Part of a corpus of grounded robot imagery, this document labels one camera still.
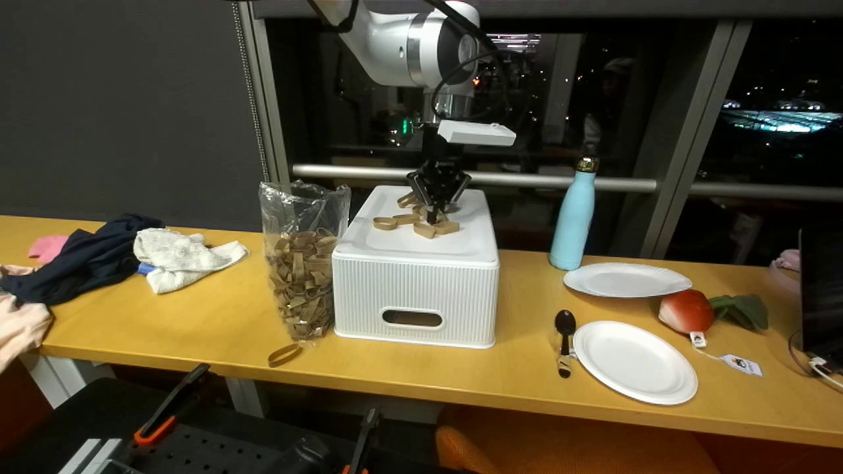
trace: light blue water bottle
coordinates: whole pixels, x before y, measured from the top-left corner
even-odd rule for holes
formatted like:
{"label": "light blue water bottle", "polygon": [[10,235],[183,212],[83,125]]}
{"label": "light blue water bottle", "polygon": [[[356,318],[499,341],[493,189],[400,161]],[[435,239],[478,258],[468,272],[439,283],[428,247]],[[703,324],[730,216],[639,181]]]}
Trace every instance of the light blue water bottle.
{"label": "light blue water bottle", "polygon": [[597,170],[599,161],[582,157],[576,181],[561,201],[552,247],[552,264],[557,269],[572,272],[582,264],[590,219],[597,212]]}

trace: spoon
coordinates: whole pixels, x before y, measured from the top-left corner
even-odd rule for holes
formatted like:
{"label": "spoon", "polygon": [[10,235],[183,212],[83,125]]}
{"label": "spoon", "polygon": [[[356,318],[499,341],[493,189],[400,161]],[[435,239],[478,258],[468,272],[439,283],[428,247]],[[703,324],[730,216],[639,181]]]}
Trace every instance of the spoon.
{"label": "spoon", "polygon": [[557,314],[557,331],[561,335],[561,351],[558,351],[558,377],[572,377],[572,344],[569,336],[578,331],[578,318],[572,310]]}

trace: white paper plate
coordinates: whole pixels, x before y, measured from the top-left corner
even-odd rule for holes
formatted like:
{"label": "white paper plate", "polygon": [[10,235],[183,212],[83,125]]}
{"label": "white paper plate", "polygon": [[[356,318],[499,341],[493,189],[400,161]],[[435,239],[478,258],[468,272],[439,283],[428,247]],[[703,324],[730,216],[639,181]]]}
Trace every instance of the white paper plate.
{"label": "white paper plate", "polygon": [[599,298],[659,298],[689,289],[690,278],[661,265],[590,264],[565,274],[565,283]]}
{"label": "white paper plate", "polygon": [[576,352],[589,373],[634,399],[681,406],[699,390],[689,357],[640,326],[582,324],[576,335]]}

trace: wooden table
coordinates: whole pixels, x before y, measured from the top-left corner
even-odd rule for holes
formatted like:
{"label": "wooden table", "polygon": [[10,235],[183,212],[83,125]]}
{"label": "wooden table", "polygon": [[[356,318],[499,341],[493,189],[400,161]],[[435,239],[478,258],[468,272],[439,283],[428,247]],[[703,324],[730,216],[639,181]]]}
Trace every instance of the wooden table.
{"label": "wooden table", "polygon": [[[97,224],[0,216],[0,261],[33,264],[26,247],[34,237],[75,228],[97,228]],[[491,351],[331,335],[300,357],[270,368],[266,355],[291,336],[270,291],[261,235],[198,231],[211,245],[241,239],[250,256],[172,294],[154,294],[144,277],[130,277],[55,305],[55,326],[39,352],[176,370],[211,362],[217,373],[232,380],[843,447],[843,398],[792,357],[788,336],[798,330],[798,298],[768,269],[639,261],[685,274],[710,298],[760,294],[773,318],[768,331],[720,322],[707,336],[713,352],[751,357],[763,362],[764,377],[749,377],[693,352],[682,335],[657,322],[657,299],[578,294],[561,283],[565,274],[548,264],[547,253],[519,251],[500,253],[499,341]],[[553,331],[558,307],[576,310],[580,326],[627,322],[665,336],[693,362],[702,380],[699,395],[685,406],[665,407],[612,393],[582,365],[576,365],[572,380],[561,380]]]}

